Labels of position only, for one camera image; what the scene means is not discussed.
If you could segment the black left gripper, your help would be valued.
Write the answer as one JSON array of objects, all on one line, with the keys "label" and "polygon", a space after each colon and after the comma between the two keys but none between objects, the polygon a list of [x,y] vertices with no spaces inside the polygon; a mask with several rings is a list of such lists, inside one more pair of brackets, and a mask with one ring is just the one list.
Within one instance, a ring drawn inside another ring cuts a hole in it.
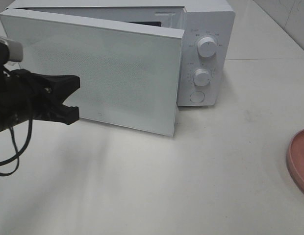
[{"label": "black left gripper", "polygon": [[79,108],[63,102],[79,88],[80,78],[75,75],[9,71],[0,66],[0,132],[31,120],[73,124],[79,120]]}]

